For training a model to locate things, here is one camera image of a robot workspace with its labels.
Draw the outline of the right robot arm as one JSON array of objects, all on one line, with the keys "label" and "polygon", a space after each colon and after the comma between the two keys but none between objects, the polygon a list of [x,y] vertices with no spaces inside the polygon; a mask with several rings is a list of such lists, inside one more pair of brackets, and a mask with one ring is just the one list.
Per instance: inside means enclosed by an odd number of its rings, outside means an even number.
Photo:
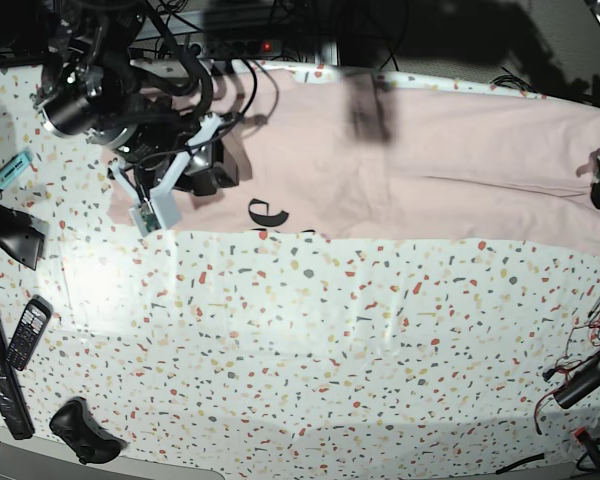
[{"label": "right robot arm", "polygon": [[[130,46],[145,21],[184,68],[184,82],[133,65]],[[242,117],[213,114],[212,100],[210,73],[147,1],[65,2],[33,97],[47,131],[84,134],[116,155],[110,174],[140,203],[160,187],[210,196],[238,186],[222,139]]]}]

